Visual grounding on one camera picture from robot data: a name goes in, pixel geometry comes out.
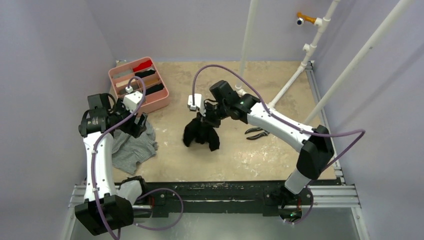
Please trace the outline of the black underwear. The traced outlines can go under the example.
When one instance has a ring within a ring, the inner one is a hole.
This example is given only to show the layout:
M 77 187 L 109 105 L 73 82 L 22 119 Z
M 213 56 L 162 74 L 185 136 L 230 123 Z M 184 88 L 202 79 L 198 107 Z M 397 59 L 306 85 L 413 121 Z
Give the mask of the black underwear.
M 186 147 L 189 147 L 193 141 L 198 144 L 208 143 L 211 152 L 220 148 L 220 139 L 215 129 L 202 121 L 203 116 L 196 114 L 185 127 L 183 131 L 182 141 Z

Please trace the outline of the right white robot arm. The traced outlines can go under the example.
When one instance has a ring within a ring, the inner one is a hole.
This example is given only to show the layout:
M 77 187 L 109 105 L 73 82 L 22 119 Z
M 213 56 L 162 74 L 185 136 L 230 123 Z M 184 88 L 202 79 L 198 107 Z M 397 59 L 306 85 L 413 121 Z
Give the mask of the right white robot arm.
M 224 80 L 213 84 L 209 91 L 214 97 L 212 103 L 206 103 L 201 94 L 194 93 L 188 104 L 190 110 L 199 111 L 206 125 L 217 128 L 225 118 L 238 120 L 278 137 L 298 152 L 296 167 L 280 191 L 284 202 L 292 204 L 298 200 L 302 189 L 318 179 L 334 156 L 326 127 L 296 122 L 249 93 L 239 96 Z

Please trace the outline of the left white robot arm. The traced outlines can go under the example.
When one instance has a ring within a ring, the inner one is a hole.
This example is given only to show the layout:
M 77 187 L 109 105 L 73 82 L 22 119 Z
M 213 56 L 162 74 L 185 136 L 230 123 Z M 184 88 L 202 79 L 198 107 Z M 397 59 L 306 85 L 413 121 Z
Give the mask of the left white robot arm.
M 136 121 L 136 112 L 144 95 L 135 91 L 110 103 L 109 93 L 88 96 L 78 131 L 87 158 L 87 177 L 83 202 L 74 208 L 80 223 L 94 236 L 120 230 L 134 221 L 133 205 L 149 199 L 149 191 L 140 176 L 115 186 L 112 171 L 114 131 L 121 130 L 138 138 L 146 130 L 147 114 Z

